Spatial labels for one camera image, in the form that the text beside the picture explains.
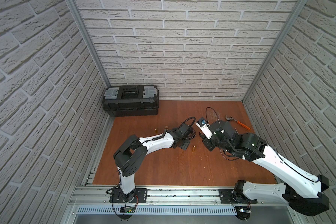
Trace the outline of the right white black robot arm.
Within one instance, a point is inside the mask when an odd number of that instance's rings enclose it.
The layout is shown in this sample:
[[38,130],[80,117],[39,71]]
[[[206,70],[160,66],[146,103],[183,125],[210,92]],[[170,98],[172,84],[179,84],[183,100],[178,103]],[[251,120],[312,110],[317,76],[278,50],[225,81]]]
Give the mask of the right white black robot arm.
[[218,120],[210,125],[201,118],[196,125],[209,151],[218,148],[230,161],[242,159],[253,162],[282,181],[279,184],[257,184],[239,180],[231,192],[235,202],[278,202],[310,217],[329,210],[329,198],[323,194],[329,187],[327,177],[304,171],[253,133],[238,134],[229,122]]

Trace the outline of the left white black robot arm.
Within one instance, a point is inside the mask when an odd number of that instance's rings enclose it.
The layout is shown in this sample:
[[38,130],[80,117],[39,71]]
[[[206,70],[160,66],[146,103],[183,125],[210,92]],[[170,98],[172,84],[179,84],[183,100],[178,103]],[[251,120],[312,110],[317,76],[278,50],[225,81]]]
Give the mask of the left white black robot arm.
[[135,198],[135,173],[145,157],[166,148],[186,150],[190,141],[196,137],[193,128],[195,121],[195,117],[189,117],[180,126],[169,130],[165,129],[162,134],[156,136],[139,138],[136,135],[131,135],[119,147],[113,158],[119,174],[118,190],[124,202]]

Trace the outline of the black grey toolbox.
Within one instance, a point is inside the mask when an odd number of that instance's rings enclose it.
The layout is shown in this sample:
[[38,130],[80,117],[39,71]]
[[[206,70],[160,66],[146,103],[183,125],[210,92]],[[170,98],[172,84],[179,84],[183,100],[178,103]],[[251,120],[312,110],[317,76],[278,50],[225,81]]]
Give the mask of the black grey toolbox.
[[157,115],[159,90],[156,85],[123,85],[106,89],[102,106],[111,117]]

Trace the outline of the orange handled pliers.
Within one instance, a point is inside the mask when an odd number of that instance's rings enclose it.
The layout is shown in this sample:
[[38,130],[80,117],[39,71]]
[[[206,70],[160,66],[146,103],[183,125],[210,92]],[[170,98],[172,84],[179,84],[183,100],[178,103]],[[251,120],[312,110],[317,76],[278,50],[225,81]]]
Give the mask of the orange handled pliers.
[[228,117],[228,116],[225,116],[225,119],[227,121],[234,121],[236,122],[237,124],[239,124],[240,126],[242,126],[243,128],[245,128],[246,130],[250,131],[250,127],[248,127],[247,125],[245,125],[244,123],[240,122],[239,120],[233,118],[232,116]]

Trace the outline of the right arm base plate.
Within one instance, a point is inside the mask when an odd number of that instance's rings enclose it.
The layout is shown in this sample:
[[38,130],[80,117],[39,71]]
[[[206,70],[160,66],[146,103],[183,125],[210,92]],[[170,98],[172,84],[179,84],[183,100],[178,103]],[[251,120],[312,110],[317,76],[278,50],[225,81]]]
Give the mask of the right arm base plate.
[[249,199],[242,192],[234,189],[219,189],[220,201],[222,204],[257,204],[257,199]]

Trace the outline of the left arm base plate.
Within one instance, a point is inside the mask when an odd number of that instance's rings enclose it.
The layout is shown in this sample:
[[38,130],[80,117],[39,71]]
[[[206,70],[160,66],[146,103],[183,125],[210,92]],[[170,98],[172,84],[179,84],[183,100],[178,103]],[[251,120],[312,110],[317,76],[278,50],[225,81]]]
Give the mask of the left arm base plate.
[[115,188],[110,194],[110,203],[146,203],[147,201],[146,188],[136,188],[128,194],[124,194],[120,188]]

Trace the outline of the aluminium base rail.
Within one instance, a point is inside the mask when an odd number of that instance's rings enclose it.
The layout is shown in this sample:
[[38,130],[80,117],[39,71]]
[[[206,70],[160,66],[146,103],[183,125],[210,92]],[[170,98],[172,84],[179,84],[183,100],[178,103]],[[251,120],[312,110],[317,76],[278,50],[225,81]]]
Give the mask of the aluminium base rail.
[[[106,191],[112,185],[90,185],[76,187],[69,199],[69,205],[125,205],[121,197],[111,199]],[[219,193],[223,187],[179,187],[179,186],[142,186],[147,189],[143,194],[145,203],[138,205],[187,205],[187,206],[221,206],[222,194]]]

